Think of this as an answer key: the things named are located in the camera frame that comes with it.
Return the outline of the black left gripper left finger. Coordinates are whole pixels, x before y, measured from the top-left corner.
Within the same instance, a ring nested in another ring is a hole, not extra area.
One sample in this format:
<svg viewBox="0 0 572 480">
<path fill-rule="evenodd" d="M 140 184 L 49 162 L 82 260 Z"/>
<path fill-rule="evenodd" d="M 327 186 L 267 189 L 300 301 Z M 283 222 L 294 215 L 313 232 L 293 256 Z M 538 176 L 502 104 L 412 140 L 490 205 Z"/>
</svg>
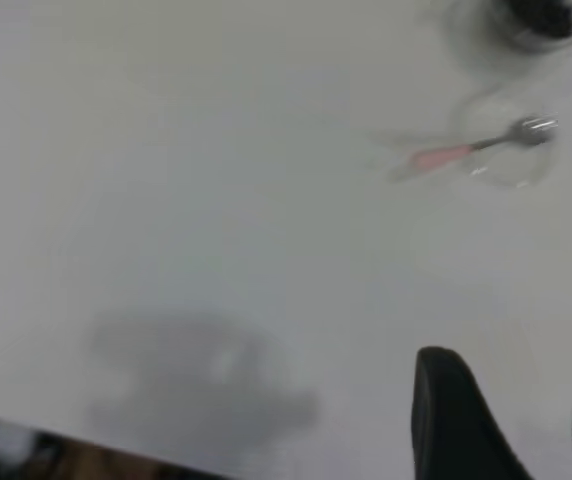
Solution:
<svg viewBox="0 0 572 480">
<path fill-rule="evenodd" d="M 476 379 L 455 351 L 417 352 L 411 412 L 414 477 L 529 479 L 495 421 Z"/>
</svg>

